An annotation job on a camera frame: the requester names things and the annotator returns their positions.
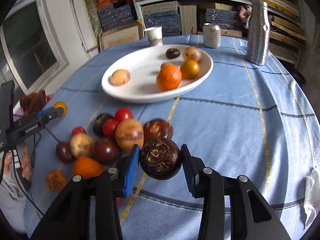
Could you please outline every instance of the white beverage can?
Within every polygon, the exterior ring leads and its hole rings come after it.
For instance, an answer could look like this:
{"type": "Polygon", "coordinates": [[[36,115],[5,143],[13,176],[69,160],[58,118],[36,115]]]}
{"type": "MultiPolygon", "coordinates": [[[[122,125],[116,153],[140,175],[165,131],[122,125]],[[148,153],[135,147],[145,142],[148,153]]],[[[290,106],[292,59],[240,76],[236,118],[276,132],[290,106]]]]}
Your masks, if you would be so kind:
{"type": "Polygon", "coordinates": [[[221,46],[221,29],[219,25],[213,23],[205,23],[203,25],[203,43],[210,48],[221,46]]]}

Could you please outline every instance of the blue tablecloth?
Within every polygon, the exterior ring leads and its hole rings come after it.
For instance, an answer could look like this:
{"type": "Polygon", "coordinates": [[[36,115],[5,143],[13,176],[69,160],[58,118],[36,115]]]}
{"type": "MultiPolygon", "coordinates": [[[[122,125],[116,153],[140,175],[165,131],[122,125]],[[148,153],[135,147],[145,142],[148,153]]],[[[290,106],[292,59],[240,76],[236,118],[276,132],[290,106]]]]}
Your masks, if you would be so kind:
{"type": "MultiPolygon", "coordinates": [[[[68,105],[64,118],[47,127],[60,140],[70,140],[71,130],[83,126],[89,135],[101,112],[131,109],[142,124],[153,118],[171,119],[173,140],[188,145],[192,155],[221,175],[247,175],[272,205],[292,239],[305,232],[303,201],[305,176],[319,158],[319,123],[306,96],[292,76],[269,52],[266,64],[245,58],[247,42],[222,37],[221,47],[207,48],[203,36],[167,37],[165,44],[199,46],[212,56],[213,71],[196,89],[169,101],[135,105],[108,97],[101,88],[107,68],[124,55],[148,46],[140,40],[105,49],[84,64],[48,103],[68,105]]],[[[72,164],[55,156],[57,141],[43,130],[36,148],[31,193],[45,212],[57,193],[48,191],[46,174],[61,169],[68,179],[72,164]]],[[[32,139],[28,140],[32,149],[32,139]]],[[[230,238],[230,206],[226,197],[226,239],[230,238]]],[[[119,206],[124,239],[197,239],[202,199],[188,192],[182,169],[170,180],[143,176],[138,169],[131,196],[119,206]]],[[[30,236],[40,218],[27,202],[25,220],[30,236]]]]}

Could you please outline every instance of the cup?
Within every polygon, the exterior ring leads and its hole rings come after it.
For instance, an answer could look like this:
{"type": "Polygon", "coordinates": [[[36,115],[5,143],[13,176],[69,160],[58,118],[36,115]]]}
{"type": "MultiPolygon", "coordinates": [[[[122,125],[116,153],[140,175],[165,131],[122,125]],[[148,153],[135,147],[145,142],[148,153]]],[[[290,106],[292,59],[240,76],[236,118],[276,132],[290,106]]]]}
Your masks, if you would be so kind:
{"type": "Polygon", "coordinates": [[[146,28],[144,33],[148,38],[150,46],[162,46],[162,26],[146,28]]]}

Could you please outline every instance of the white tissue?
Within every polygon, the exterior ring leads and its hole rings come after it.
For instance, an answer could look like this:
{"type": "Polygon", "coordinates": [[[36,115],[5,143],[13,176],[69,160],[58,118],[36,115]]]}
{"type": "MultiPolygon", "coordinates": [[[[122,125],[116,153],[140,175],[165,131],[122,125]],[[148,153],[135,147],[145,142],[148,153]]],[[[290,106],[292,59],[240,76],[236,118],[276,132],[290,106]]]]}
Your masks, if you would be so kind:
{"type": "Polygon", "coordinates": [[[315,167],[309,176],[306,177],[306,191],[303,208],[307,215],[305,228],[308,228],[315,220],[320,210],[320,171],[315,167]]]}

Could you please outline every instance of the white bowl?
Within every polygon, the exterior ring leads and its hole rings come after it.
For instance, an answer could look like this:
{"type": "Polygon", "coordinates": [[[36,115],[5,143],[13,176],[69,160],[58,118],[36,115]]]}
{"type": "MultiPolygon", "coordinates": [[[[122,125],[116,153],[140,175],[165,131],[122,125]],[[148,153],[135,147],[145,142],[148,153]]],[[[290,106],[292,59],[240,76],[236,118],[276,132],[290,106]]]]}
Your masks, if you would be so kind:
{"type": "Polygon", "coordinates": [[[103,90],[113,98],[131,103],[154,103],[169,100],[181,96],[200,85],[211,73],[213,61],[211,56],[200,50],[200,73],[195,79],[182,80],[175,90],[161,92],[156,85],[156,76],[162,63],[170,61],[180,66],[183,60],[183,52],[187,45],[164,45],[140,49],[132,52],[114,62],[104,73],[101,81],[103,90]],[[169,48],[177,48],[181,54],[178,58],[168,59],[165,52],[169,48]],[[122,86],[113,86],[110,77],[118,69],[127,69],[131,78],[122,86]]]}

